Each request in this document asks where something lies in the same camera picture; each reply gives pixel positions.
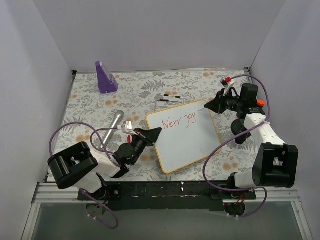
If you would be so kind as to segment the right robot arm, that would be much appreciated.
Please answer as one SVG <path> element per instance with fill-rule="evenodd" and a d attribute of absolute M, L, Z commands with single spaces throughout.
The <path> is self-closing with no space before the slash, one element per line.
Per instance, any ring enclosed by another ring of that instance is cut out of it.
<path fill-rule="evenodd" d="M 245 172 L 233 172 L 227 179 L 226 192 L 237 199 L 245 189 L 257 187 L 291 188 L 296 180 L 299 151 L 286 144 L 273 130 L 263 110 L 265 103 L 257 99 L 258 86 L 245 83 L 240 93 L 226 85 L 204 108 L 216 114 L 235 112 L 231 124 L 235 143 L 243 144 L 252 137 L 258 147 L 253 167 Z"/>

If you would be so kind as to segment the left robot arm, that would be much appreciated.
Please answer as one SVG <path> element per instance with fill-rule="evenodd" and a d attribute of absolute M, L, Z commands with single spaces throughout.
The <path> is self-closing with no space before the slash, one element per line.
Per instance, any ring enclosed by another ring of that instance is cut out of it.
<path fill-rule="evenodd" d="M 136 164 L 146 147 L 152 147 L 157 142 L 162 128 L 149 130 L 129 127 L 127 123 L 109 130 L 121 130 L 126 133 L 130 142 L 120 145 L 118 150 L 104 154 L 92 151 L 89 145 L 82 141 L 56 154 L 49 146 L 50 158 L 47 163 L 59 189 L 77 187 L 84 189 L 95 199 L 106 196 L 106 187 L 100 175 L 118 179 L 127 174 L 128 166 Z"/>

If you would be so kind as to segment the yellow framed whiteboard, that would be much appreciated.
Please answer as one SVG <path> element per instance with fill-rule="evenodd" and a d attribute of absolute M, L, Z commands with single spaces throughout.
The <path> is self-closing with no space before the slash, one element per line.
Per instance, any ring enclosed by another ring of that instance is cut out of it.
<path fill-rule="evenodd" d="M 222 142 L 204 99 L 176 105 L 146 115 L 149 129 L 162 128 L 155 143 L 160 167 L 171 174 L 207 158 Z"/>

